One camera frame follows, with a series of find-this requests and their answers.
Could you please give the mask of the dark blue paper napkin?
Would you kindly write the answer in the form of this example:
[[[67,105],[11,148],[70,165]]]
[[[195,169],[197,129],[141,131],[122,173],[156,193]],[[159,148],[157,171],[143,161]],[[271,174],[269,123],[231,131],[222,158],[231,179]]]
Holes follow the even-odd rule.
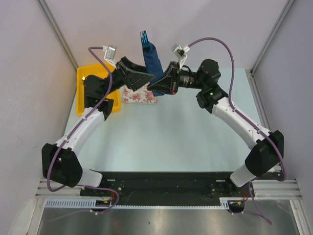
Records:
[[[150,84],[153,84],[164,76],[157,49],[149,41],[143,41],[142,51],[147,73],[155,76],[155,78],[150,81]]]

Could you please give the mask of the blue metal fork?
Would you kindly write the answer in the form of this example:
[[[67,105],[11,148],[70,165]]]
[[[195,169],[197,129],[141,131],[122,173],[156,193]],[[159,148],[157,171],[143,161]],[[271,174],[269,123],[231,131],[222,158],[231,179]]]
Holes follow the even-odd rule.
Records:
[[[150,42],[146,30],[140,32],[141,45],[144,50],[150,49]]]

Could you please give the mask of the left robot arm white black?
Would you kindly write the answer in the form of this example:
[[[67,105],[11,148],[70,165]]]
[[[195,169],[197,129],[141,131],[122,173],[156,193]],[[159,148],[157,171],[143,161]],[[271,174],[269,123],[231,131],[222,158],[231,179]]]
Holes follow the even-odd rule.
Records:
[[[104,123],[113,109],[113,99],[107,96],[123,86],[136,91],[153,80],[155,76],[146,68],[122,57],[114,71],[106,78],[88,75],[83,79],[83,114],[75,126],[54,144],[42,147],[43,176],[48,182],[54,181],[63,186],[89,186],[96,195],[104,195],[108,183],[102,174],[84,169],[78,159],[79,152],[93,132]]]

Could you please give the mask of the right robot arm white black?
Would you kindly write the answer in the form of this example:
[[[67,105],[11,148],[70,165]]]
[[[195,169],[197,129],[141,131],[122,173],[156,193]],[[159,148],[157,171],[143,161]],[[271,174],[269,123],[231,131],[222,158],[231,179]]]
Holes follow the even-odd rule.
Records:
[[[180,70],[172,62],[164,76],[150,84],[148,90],[174,95],[180,87],[198,89],[198,105],[224,121],[242,138],[250,153],[225,184],[225,190],[230,196],[238,196],[246,183],[264,176],[281,162],[284,155],[284,136],[280,131],[272,132],[245,116],[232,103],[229,94],[218,85],[220,77],[218,63],[212,59],[203,60],[196,72],[187,66]]]

